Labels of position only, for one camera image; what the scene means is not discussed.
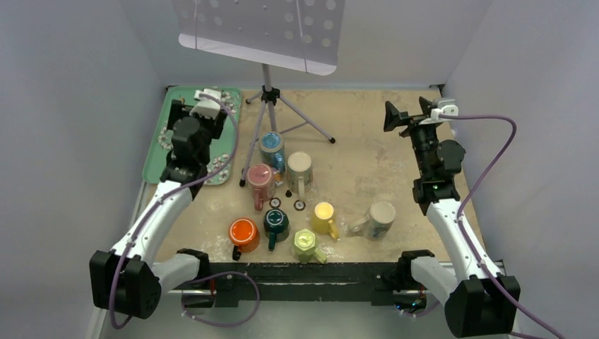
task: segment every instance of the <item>cup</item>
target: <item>cup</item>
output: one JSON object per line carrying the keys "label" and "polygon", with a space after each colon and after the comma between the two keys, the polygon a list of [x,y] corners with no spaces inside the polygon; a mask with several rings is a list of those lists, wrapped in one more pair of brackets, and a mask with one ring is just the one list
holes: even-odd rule
{"label": "cup", "polygon": [[310,225],[316,233],[330,234],[334,239],[339,239],[339,231],[335,224],[335,209],[330,203],[319,203],[314,207]]}
{"label": "cup", "polygon": [[260,138],[260,156],[262,162],[285,173],[285,145],[283,136],[277,132],[268,132]]}
{"label": "cup", "polygon": [[262,210],[264,201],[269,201],[275,196],[275,179],[273,170],[265,164],[257,164],[247,171],[247,181],[252,187],[254,195],[254,208]]}
{"label": "cup", "polygon": [[295,152],[287,159],[287,185],[291,192],[306,200],[306,192],[312,188],[312,158],[305,152]]}
{"label": "cup", "polygon": [[268,250],[275,250],[275,243],[289,237],[289,218],[278,208],[269,210],[264,215],[264,232],[268,237]]}
{"label": "cup", "polygon": [[240,218],[229,226],[229,239],[234,245],[233,260],[237,261],[242,253],[249,253],[258,247],[260,232],[252,219]]}
{"label": "cup", "polygon": [[363,235],[370,240],[380,240],[391,228],[396,215],[391,203],[377,201],[371,204],[361,218],[350,223],[348,229],[353,233],[363,232]]}
{"label": "cup", "polygon": [[293,253],[300,263],[308,263],[312,258],[318,260],[319,263],[326,263],[325,253],[318,248],[316,234],[308,229],[303,229],[295,233]]}

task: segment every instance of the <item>wooden tabletop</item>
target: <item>wooden tabletop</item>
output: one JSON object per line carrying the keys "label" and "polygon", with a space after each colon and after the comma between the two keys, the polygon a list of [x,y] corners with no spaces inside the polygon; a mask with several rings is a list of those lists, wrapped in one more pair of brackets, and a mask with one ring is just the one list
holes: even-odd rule
{"label": "wooden tabletop", "polygon": [[[249,97],[253,91],[244,91]],[[384,103],[391,101],[400,111],[421,114],[418,97],[439,97],[437,90],[286,90],[284,96],[310,116],[337,142],[330,144],[310,125],[284,135],[285,154],[302,150],[312,157],[314,187],[307,194],[307,208],[296,211],[291,198],[285,196],[287,185],[277,188],[275,196],[289,215],[290,236],[268,251],[262,218],[269,209],[254,210],[251,189],[239,187],[239,179],[258,116],[260,102],[242,107],[240,140],[233,160],[232,175],[220,186],[205,186],[191,205],[179,216],[162,243],[157,261],[171,258],[178,249],[204,251],[213,262],[232,261],[232,243],[227,235],[231,222],[240,217],[251,218],[259,226],[261,243],[240,262],[295,262],[292,255],[293,234],[309,228],[310,211],[322,201],[333,204],[340,225],[341,238],[318,236],[321,249],[329,262],[397,261],[402,251],[429,249],[440,261],[448,261],[447,252],[433,225],[422,215],[412,198],[413,180],[419,177],[409,139],[398,136],[400,129],[383,132]],[[302,120],[283,103],[275,107],[278,129],[283,130]],[[270,129],[268,115],[262,121],[261,134]],[[438,128],[439,140],[452,138],[448,124]],[[252,164],[260,163],[256,147]],[[468,189],[463,174],[456,176],[456,186],[464,197]],[[397,217],[384,239],[373,242],[364,237],[351,237],[345,232],[352,220],[360,217],[374,201],[391,202]],[[465,210],[468,221],[481,240],[478,223],[471,205]]]}

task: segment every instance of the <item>white mug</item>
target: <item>white mug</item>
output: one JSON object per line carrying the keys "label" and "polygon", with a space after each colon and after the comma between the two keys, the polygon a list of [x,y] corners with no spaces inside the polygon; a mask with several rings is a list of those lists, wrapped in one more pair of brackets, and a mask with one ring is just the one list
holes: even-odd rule
{"label": "white mug", "polygon": [[306,192],[312,188],[312,158],[305,152],[295,152],[287,159],[287,184],[289,190],[305,201]]}
{"label": "white mug", "polygon": [[363,235],[370,240],[380,240],[385,237],[391,228],[397,213],[391,203],[377,201],[373,203],[366,213],[349,225],[349,231],[357,233],[363,231]]}

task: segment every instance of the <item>green tray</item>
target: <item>green tray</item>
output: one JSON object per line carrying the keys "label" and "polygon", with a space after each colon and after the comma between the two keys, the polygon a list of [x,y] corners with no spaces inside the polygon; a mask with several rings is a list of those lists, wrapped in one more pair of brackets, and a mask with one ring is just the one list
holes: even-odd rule
{"label": "green tray", "polygon": [[[164,131],[168,122],[168,114],[170,112],[170,103],[173,100],[185,99],[187,105],[195,105],[194,94],[196,90],[204,88],[211,88],[220,90],[223,92],[223,102],[229,105],[231,109],[234,109],[235,120],[239,122],[239,111],[242,106],[242,91],[239,88],[233,87],[207,87],[207,86],[176,86],[169,88],[165,101],[162,104],[162,110],[160,111],[160,117],[156,124],[156,130],[154,130],[154,136],[152,143],[150,144],[150,150],[146,157],[146,163],[143,166],[142,177],[150,184],[157,184],[160,182],[160,175],[167,165],[167,154],[169,153],[169,146],[171,145],[170,138],[172,131]],[[226,99],[225,93],[229,93],[230,98]],[[212,171],[215,168],[221,166],[226,161],[227,157],[233,151],[233,143],[235,142],[235,130],[231,120],[227,118],[225,126],[223,127],[223,133],[219,139],[212,140],[210,143],[210,155],[212,157],[210,164],[208,165],[208,171]],[[226,182],[229,179],[231,173],[231,164],[227,166],[220,174],[212,179],[208,180],[206,185],[219,185]]]}

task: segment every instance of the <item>pink mug handle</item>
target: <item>pink mug handle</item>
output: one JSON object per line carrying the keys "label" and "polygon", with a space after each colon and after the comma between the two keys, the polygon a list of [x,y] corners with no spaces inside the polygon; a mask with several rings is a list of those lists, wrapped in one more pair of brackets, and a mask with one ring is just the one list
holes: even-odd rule
{"label": "pink mug handle", "polygon": [[254,189],[254,208],[256,210],[262,210],[262,198],[260,197],[260,190]]}

